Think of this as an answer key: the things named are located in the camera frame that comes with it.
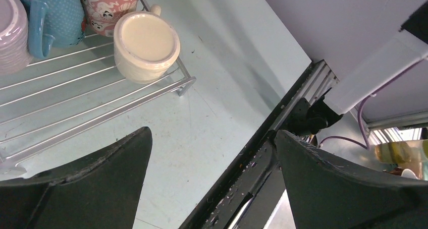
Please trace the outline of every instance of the wall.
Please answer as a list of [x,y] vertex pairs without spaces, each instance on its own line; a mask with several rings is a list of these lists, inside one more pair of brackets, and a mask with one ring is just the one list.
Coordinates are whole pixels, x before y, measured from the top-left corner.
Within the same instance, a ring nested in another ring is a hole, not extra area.
[[[313,60],[325,59],[339,79],[386,43],[427,0],[266,0]],[[370,100],[369,120],[428,110],[428,62]]]

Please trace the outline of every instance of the mug handle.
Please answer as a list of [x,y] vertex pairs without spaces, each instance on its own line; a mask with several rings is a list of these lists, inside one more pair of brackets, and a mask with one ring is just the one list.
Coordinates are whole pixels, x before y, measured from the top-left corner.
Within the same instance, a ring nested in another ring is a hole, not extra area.
[[159,5],[152,5],[150,8],[150,12],[152,12],[155,15],[160,16],[161,14],[161,7]]
[[44,17],[48,6],[45,2],[31,0],[28,24],[28,49],[38,59],[49,55],[55,37],[43,34]]

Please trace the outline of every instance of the table top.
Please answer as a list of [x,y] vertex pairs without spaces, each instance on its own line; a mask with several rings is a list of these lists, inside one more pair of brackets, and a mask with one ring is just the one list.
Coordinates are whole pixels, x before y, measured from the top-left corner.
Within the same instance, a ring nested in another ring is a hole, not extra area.
[[30,177],[148,126],[153,149],[134,227],[177,228],[311,61],[265,0],[147,1],[177,30],[196,83],[22,165]]

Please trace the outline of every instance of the white cup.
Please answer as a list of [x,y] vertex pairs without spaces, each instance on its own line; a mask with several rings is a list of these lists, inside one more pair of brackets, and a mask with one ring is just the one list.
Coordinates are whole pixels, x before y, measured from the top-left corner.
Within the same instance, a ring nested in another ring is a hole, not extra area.
[[136,83],[157,80],[178,58],[180,39],[162,19],[161,8],[131,12],[119,19],[113,35],[119,72]]

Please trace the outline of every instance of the bottle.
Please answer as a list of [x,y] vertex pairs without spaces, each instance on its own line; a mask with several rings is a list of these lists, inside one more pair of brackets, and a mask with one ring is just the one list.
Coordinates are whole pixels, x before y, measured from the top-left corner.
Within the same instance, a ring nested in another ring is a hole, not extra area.
[[389,142],[377,145],[374,153],[379,162],[390,164],[428,161],[428,140]]

